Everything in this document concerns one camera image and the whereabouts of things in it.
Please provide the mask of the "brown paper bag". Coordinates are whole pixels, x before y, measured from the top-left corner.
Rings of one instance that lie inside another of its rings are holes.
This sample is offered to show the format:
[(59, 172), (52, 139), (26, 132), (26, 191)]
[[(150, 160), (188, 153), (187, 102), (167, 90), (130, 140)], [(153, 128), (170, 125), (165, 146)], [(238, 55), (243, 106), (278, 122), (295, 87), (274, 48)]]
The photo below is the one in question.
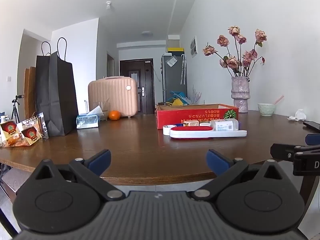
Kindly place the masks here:
[(24, 114), (26, 119), (31, 118), (36, 113), (35, 74), (35, 67), (25, 68), (24, 70)]

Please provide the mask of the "ceiling lamp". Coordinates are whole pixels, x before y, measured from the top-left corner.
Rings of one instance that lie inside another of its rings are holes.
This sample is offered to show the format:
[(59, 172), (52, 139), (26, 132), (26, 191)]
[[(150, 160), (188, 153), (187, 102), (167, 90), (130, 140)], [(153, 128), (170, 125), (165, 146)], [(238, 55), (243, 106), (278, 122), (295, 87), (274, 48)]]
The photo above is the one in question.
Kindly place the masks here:
[(151, 31), (143, 31), (141, 35), (145, 37), (150, 37), (153, 36), (153, 33)]

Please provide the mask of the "dark brown door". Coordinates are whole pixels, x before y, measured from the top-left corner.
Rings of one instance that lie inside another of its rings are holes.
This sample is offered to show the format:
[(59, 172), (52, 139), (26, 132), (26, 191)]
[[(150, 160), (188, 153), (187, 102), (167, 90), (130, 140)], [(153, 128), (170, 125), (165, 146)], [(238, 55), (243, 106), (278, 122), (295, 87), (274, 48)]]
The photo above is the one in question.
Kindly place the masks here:
[(137, 84), (138, 114), (155, 113), (153, 59), (120, 61), (120, 74)]

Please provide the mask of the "crumpled white tissue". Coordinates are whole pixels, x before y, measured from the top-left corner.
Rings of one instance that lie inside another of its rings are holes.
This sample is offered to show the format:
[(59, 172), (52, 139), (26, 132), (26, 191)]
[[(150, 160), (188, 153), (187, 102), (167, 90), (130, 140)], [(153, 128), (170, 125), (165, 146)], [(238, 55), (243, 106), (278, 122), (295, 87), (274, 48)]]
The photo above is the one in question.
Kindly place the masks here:
[(294, 115), (289, 116), (287, 119), (290, 121), (305, 121), (306, 114), (303, 109), (298, 109)]

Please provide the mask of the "silver snack packet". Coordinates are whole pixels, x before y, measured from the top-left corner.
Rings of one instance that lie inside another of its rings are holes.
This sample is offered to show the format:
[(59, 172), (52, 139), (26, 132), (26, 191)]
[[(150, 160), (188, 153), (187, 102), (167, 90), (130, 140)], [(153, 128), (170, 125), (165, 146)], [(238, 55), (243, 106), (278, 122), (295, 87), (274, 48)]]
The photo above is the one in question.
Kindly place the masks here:
[(49, 139), (49, 135), (48, 135), (48, 130), (47, 130), (47, 126), (44, 120), (44, 114), (43, 112), (37, 114), (37, 120), (39, 123), (39, 129), (40, 129), (40, 134), (42, 136), (43, 139)]

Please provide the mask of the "clear glass cup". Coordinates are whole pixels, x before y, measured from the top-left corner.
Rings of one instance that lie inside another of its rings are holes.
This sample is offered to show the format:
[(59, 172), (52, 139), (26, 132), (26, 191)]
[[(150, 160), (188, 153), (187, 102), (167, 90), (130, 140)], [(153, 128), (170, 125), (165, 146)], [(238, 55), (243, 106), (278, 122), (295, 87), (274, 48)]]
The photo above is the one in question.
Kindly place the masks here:
[(97, 115), (101, 121), (107, 120), (110, 110), (108, 101), (94, 102), (93, 114)]

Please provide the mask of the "dried pink roses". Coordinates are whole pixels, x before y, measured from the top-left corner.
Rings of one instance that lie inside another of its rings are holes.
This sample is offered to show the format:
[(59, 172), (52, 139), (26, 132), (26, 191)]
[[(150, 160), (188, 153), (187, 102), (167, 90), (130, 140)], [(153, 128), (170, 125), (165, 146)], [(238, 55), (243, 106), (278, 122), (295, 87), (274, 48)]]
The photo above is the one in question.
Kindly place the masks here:
[(256, 47), (262, 47), (263, 43), (267, 41), (267, 35), (263, 30), (256, 29), (254, 33), (255, 41), (253, 48), (251, 50), (242, 50), (242, 45), (247, 42), (247, 38), (241, 34), (240, 27), (234, 25), (228, 28), (228, 33), (231, 35), (235, 45), (235, 55), (231, 54), (229, 45), (230, 40), (224, 36), (220, 35), (217, 38), (217, 45), (221, 48), (227, 50), (226, 54), (218, 52), (210, 44), (206, 44), (203, 48), (204, 56), (216, 55), (219, 57), (219, 65), (228, 70), (232, 77), (245, 77), (249, 79), (255, 65), (258, 63), (262, 66), (265, 64), (266, 60), (263, 56), (259, 56)]

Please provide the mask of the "purple textured vase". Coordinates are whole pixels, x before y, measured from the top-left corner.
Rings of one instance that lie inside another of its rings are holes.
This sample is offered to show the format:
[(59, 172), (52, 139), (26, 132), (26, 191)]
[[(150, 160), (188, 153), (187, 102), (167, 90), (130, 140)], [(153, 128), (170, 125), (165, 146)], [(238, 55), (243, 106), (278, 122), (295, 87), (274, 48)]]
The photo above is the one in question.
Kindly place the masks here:
[(239, 113), (248, 113), (248, 100), (251, 97), (247, 77), (232, 77), (231, 98)]

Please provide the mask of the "pink ribbed suitcase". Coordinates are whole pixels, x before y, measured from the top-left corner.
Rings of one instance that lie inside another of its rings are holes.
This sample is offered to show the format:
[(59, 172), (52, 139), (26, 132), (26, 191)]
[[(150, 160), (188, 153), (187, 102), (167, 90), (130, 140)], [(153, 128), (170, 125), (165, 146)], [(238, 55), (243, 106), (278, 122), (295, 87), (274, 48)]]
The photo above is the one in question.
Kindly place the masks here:
[(109, 111), (119, 111), (121, 116), (134, 116), (138, 113), (137, 83), (133, 78), (111, 76), (88, 85), (89, 109), (98, 102), (106, 102)]

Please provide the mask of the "orange snack boxes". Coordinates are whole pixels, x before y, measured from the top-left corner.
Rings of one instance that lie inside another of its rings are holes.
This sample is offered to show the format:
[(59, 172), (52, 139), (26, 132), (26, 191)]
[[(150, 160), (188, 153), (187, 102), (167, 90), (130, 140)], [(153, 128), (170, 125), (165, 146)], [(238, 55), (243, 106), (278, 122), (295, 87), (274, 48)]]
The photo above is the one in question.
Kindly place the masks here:
[(31, 146), (41, 140), (39, 121), (32, 117), (20, 123), (7, 120), (1, 123), (1, 147)]

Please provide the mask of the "grey refrigerator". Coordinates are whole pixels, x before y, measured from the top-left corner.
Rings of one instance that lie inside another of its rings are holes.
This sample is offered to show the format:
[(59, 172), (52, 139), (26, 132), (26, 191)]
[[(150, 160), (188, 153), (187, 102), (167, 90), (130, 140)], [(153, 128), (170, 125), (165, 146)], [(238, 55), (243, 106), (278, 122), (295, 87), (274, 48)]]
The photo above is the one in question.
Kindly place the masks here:
[(163, 102), (172, 101), (178, 93), (187, 96), (187, 65), (183, 52), (164, 54), (161, 71)]

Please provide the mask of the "white tape roll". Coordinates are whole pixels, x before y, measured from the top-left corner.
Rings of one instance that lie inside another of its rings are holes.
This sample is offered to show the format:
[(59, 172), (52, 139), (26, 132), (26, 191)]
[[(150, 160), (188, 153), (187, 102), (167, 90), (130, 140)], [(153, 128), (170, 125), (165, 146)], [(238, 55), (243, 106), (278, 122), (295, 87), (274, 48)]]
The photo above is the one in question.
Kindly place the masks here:
[(170, 130), (172, 128), (176, 127), (176, 125), (164, 125), (163, 126), (163, 135), (169, 136), (170, 135)]

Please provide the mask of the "black paper bag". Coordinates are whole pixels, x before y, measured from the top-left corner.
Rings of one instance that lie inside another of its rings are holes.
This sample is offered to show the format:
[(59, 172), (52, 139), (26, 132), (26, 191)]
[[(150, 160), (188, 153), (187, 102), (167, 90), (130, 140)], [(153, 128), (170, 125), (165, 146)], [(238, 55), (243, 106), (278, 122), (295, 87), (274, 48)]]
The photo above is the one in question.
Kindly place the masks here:
[(36, 112), (43, 113), (50, 137), (64, 136), (76, 129), (78, 104), (73, 66), (59, 51), (36, 58)]

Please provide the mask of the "pale green bowl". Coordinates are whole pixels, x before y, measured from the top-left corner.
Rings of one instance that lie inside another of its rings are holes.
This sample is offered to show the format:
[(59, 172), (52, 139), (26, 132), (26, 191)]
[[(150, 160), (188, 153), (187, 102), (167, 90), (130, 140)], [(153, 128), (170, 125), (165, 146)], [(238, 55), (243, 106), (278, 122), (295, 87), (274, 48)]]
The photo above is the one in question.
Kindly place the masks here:
[(276, 105), (271, 103), (259, 103), (258, 110), (261, 116), (272, 116), (276, 111)]

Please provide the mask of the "beige cube block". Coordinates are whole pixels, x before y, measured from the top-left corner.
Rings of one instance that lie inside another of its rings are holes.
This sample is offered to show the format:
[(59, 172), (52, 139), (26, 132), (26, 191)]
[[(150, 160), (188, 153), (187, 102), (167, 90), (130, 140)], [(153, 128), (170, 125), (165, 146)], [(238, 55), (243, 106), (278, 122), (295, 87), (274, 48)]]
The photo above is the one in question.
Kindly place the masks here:
[(199, 126), (199, 121), (198, 120), (185, 120), (183, 122), (183, 126), (187, 127), (187, 126)]

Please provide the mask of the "blue tissue pack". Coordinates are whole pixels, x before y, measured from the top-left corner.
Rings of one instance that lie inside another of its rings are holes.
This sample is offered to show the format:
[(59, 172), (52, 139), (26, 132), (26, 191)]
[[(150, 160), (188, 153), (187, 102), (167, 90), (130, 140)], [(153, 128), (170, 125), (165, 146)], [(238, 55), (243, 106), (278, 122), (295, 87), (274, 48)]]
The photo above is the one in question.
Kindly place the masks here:
[(76, 118), (76, 129), (97, 128), (99, 127), (99, 117), (93, 114), (93, 110), (85, 115)]

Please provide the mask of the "yellow blue box on fridge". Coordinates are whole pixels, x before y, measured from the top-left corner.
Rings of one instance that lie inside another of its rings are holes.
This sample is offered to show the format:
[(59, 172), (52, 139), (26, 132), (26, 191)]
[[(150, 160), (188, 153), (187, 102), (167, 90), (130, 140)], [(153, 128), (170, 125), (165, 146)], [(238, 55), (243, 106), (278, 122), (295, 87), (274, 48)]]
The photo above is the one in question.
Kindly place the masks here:
[(169, 53), (173, 53), (173, 52), (184, 52), (184, 49), (183, 48), (180, 48), (180, 47), (169, 47), (167, 49), (167, 52)]

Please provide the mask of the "clutter pile by fridge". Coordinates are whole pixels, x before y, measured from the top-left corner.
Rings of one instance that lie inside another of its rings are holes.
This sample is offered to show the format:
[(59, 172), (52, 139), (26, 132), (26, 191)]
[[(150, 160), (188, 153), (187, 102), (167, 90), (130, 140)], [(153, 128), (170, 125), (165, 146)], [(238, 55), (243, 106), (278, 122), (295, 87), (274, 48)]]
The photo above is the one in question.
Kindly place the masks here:
[(196, 105), (198, 104), (201, 93), (197, 92), (193, 87), (193, 93), (191, 98), (188, 98), (183, 92), (171, 91), (172, 97), (168, 98), (167, 101), (159, 102), (156, 106), (187, 106), (187, 105)]

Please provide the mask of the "orange fruit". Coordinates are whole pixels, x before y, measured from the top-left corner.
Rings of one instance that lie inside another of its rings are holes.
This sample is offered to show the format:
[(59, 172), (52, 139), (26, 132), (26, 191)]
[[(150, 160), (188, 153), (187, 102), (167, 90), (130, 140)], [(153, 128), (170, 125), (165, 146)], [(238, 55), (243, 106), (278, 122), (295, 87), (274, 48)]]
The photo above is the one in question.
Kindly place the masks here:
[(121, 113), (119, 111), (109, 111), (108, 118), (112, 121), (117, 121), (121, 118)]

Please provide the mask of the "pink spoon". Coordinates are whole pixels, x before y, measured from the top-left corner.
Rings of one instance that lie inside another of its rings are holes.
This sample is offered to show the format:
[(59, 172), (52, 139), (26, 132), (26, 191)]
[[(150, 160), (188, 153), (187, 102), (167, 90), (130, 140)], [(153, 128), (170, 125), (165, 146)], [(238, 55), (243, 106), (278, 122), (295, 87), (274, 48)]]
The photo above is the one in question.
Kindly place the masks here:
[(280, 97), (273, 103), (273, 105), (276, 105), (277, 103), (279, 103), (283, 98), (284, 98), (284, 95), (280, 96)]

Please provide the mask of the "black phone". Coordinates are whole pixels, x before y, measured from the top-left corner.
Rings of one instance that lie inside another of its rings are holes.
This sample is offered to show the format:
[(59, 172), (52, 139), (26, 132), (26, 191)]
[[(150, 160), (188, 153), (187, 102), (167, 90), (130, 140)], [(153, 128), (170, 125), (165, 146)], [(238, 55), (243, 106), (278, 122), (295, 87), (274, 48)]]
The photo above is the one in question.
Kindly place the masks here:
[(314, 121), (304, 121), (303, 125), (306, 126), (308, 129), (311, 129), (313, 131), (320, 133), (320, 124)]

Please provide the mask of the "wall electrical panel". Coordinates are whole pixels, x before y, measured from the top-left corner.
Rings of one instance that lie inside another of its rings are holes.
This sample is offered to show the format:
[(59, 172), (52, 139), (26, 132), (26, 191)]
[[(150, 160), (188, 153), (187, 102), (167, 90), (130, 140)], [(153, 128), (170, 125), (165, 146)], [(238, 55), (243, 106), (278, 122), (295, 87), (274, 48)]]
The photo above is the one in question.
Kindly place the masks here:
[(190, 54), (192, 57), (195, 57), (197, 55), (197, 42), (196, 42), (196, 36), (192, 39), (190, 43)]

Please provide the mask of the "wooden round table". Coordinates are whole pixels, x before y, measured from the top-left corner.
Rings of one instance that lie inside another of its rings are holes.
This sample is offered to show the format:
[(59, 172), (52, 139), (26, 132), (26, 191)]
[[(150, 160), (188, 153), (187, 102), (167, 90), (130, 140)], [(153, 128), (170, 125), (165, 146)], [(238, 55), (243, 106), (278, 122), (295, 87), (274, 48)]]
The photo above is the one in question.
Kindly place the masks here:
[(74, 130), (29, 147), (1, 149), (1, 163), (33, 171), (43, 159), (67, 164), (75, 158), (88, 159), (101, 150), (111, 151), (110, 167), (103, 178), (113, 185), (161, 185), (214, 178), (206, 164), (210, 149), (229, 159), (248, 163), (270, 159), (274, 143), (304, 145), (310, 130), (301, 122), (282, 115), (261, 116), (249, 111), (239, 116), (244, 138), (175, 140), (157, 129), (154, 115), (137, 115), (118, 121), (103, 121), (97, 128)]

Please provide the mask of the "red cardboard box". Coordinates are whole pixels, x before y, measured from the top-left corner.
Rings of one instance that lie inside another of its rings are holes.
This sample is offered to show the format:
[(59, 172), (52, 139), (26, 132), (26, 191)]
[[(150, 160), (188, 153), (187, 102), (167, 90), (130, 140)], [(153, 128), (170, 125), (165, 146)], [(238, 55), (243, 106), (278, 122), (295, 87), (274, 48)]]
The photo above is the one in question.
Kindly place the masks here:
[(158, 106), (156, 108), (157, 129), (164, 125), (182, 124), (188, 120), (211, 121), (218, 119), (238, 119), (238, 107), (211, 104), (186, 106)]

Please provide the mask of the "white pill bottle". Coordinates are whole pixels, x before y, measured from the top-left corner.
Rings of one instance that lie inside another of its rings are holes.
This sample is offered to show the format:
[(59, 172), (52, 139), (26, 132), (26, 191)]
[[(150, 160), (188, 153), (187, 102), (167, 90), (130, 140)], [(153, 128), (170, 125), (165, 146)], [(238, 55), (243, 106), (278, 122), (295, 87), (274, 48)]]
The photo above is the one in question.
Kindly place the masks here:
[(210, 125), (214, 131), (237, 131), (239, 122), (234, 118), (211, 120)]

